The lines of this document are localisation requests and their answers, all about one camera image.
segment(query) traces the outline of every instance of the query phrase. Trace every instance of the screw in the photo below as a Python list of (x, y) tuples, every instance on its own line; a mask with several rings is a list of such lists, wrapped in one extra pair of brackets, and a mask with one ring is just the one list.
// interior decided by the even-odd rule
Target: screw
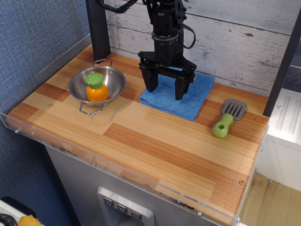
[(242, 185), (242, 186), (243, 186), (243, 185), (246, 185), (246, 181), (240, 180), (240, 181), (239, 181), (239, 184)]

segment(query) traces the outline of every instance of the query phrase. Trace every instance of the wooden table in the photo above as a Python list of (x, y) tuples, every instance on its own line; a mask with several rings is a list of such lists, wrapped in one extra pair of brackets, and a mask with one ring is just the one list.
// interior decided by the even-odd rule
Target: wooden table
[[(101, 113), (81, 113), (80, 102), (68, 91), (70, 79), (92, 65), (89, 46), (13, 109), (8, 122), (42, 143), (147, 186), (183, 208), (232, 224), (246, 188), (240, 181), (249, 181), (268, 124), (262, 115), (267, 98), (214, 84), (191, 122), (139, 103), (145, 85), (137, 60), (116, 54), (107, 59), (124, 73), (127, 85)], [(216, 138), (212, 126), (229, 98), (246, 102), (248, 108), (225, 138)]]

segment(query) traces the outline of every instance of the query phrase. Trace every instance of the stainless steel bowl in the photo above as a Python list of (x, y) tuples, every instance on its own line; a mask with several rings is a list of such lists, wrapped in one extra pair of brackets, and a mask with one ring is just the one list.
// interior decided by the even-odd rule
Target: stainless steel bowl
[[(95, 63), (101, 62), (103, 60), (109, 61), (111, 63), (111, 66), (94, 66)], [(85, 79), (89, 74), (95, 72), (103, 74), (103, 82), (108, 87), (108, 91), (109, 91), (109, 98), (107, 100), (98, 101), (98, 102), (88, 101), (87, 91), (86, 91), (87, 85), (85, 83)], [(112, 67), (111, 60), (101, 59), (95, 61), (92, 67), (89, 67), (77, 73), (70, 80), (69, 91), (75, 99), (81, 102), (79, 111), (91, 115), (91, 114), (101, 112), (103, 110), (104, 105), (107, 105), (113, 100), (115, 100), (125, 89), (126, 82), (127, 81), (124, 74), (120, 70)], [(101, 109), (98, 111), (94, 111), (92, 113), (87, 113), (82, 110), (83, 104), (87, 104), (89, 106), (101, 107)]]

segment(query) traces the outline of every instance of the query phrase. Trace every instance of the yellow object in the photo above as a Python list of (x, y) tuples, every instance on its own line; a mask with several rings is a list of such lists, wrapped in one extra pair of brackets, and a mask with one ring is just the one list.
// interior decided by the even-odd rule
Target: yellow object
[(92, 89), (87, 86), (87, 97), (91, 102), (104, 101), (109, 98), (109, 91), (105, 84), (99, 89)]
[(18, 226), (42, 226), (42, 224), (32, 215), (21, 217)]

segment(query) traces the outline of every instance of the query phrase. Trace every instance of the control panel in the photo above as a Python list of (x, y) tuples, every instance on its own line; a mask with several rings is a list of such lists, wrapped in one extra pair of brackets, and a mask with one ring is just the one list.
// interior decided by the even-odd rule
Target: control panel
[(107, 226), (124, 225), (125, 221), (129, 221), (127, 216), (132, 218), (131, 225), (140, 222), (139, 225), (155, 226), (155, 215), (150, 209), (102, 186), (97, 189), (97, 197)]

